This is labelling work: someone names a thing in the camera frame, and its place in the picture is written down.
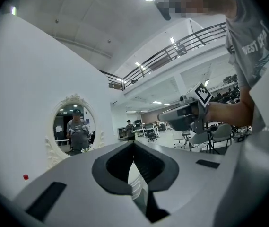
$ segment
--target black slot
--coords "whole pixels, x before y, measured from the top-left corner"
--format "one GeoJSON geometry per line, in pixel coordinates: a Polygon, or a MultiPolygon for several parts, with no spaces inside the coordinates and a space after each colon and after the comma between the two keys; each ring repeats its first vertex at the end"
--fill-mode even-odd
{"type": "Polygon", "coordinates": [[[219,167],[219,163],[217,162],[213,162],[213,161],[206,161],[206,160],[198,160],[197,162],[195,162],[196,164],[200,164],[202,166],[207,166],[207,167],[211,167],[214,169],[218,169],[219,167]]]}
{"type": "Polygon", "coordinates": [[[53,182],[26,210],[27,214],[43,221],[67,185],[53,182]]]}

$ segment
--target backpack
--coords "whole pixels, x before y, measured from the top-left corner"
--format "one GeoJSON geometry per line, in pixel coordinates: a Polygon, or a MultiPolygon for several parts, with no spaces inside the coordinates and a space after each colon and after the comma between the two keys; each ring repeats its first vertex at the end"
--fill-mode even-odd
{"type": "Polygon", "coordinates": [[[131,128],[130,128],[130,132],[131,132],[131,134],[133,134],[133,128],[134,128],[134,126],[133,126],[133,124],[131,125],[131,128]]]}

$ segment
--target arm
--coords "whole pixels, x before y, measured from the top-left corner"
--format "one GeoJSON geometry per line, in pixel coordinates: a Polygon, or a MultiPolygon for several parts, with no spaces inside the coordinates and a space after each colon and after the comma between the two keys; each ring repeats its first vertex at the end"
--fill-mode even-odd
{"type": "Polygon", "coordinates": [[[206,120],[224,122],[237,127],[252,124],[254,102],[249,94],[248,86],[240,87],[240,102],[237,104],[221,104],[210,102],[206,120]]]}
{"type": "Polygon", "coordinates": [[[83,123],[83,127],[82,127],[83,131],[85,132],[86,135],[89,135],[89,129],[88,129],[86,120],[81,119],[81,122],[83,123]]]}
{"type": "Polygon", "coordinates": [[[66,134],[66,138],[67,138],[67,139],[70,139],[69,129],[70,129],[70,125],[69,125],[69,122],[68,122],[68,123],[67,123],[67,126],[66,126],[66,132],[67,132],[67,134],[66,134]]]}

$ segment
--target chair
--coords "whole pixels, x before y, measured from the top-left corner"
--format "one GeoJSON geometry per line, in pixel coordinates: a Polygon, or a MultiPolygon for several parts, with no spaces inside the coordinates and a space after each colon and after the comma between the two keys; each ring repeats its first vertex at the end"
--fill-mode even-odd
{"type": "Polygon", "coordinates": [[[220,124],[216,131],[211,133],[212,145],[214,143],[227,141],[226,149],[228,149],[228,141],[230,140],[230,145],[232,145],[232,128],[229,124],[220,124]]]}
{"type": "Polygon", "coordinates": [[[148,138],[148,142],[150,140],[152,140],[154,142],[154,140],[157,140],[156,138],[156,134],[154,133],[154,130],[151,129],[151,130],[146,130],[146,134],[147,134],[147,138],[148,138]]]}
{"type": "Polygon", "coordinates": [[[161,130],[162,132],[164,132],[164,131],[166,130],[166,126],[165,126],[165,124],[161,123],[161,128],[160,128],[160,130],[161,130]]]}
{"type": "Polygon", "coordinates": [[[185,140],[185,138],[182,136],[182,131],[172,131],[173,140],[177,140],[178,144],[174,144],[174,148],[182,148],[184,146],[184,149],[186,149],[186,145],[184,143],[181,143],[181,140],[185,140]]]}
{"type": "Polygon", "coordinates": [[[201,134],[195,134],[190,139],[189,142],[194,145],[194,147],[198,148],[200,151],[202,148],[207,147],[209,144],[208,132],[203,132],[201,134]]]}

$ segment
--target metal railing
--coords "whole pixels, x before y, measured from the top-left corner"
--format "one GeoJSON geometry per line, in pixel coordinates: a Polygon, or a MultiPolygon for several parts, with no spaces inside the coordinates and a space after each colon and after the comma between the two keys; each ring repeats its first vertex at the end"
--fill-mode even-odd
{"type": "Polygon", "coordinates": [[[108,72],[99,70],[101,73],[105,74],[108,78],[109,88],[117,89],[117,90],[124,90],[124,80],[118,76],[110,74],[108,72]]]}
{"type": "Polygon", "coordinates": [[[141,77],[145,77],[146,74],[151,73],[169,62],[187,54],[188,51],[203,47],[211,41],[225,37],[225,35],[226,23],[213,25],[194,32],[160,50],[124,78],[120,78],[104,71],[101,72],[108,77],[109,87],[124,90],[128,86],[136,83],[141,77]]]}

